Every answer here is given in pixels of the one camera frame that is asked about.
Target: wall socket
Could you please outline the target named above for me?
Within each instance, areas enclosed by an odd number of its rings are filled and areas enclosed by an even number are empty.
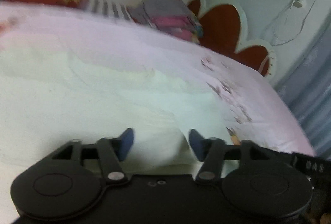
[[[293,6],[300,8],[300,7],[305,7],[306,6],[306,0],[295,0],[293,3]]]

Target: metal rivet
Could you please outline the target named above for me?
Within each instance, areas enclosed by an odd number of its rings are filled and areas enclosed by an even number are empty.
[[[310,169],[312,166],[312,163],[310,161],[306,162],[306,169]]]
[[[155,187],[157,185],[156,182],[150,181],[147,183],[147,185],[149,185],[150,187]]]
[[[108,178],[115,181],[122,180],[124,176],[125,175],[121,172],[111,172],[108,174]]]
[[[159,184],[159,185],[165,185],[165,184],[166,184],[166,181],[164,181],[164,180],[159,180],[159,181],[158,181],[158,184]]]
[[[199,174],[199,178],[203,180],[213,180],[215,178],[215,174],[212,172],[202,172]]]

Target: gray curtain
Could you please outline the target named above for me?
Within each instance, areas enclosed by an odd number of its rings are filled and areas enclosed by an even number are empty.
[[[276,90],[317,155],[331,160],[331,27]]]

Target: headboard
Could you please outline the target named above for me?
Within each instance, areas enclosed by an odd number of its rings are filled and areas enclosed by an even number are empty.
[[[247,17],[238,3],[226,0],[207,8],[206,0],[191,0],[188,7],[203,27],[202,46],[259,71],[268,80],[274,76],[273,47],[262,39],[247,41]]]

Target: bed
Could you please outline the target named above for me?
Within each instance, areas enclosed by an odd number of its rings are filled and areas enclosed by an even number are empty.
[[[314,155],[286,105],[255,70],[210,49],[113,17],[0,4],[0,215],[11,181],[64,142],[136,130],[128,172],[198,167],[188,131]]]

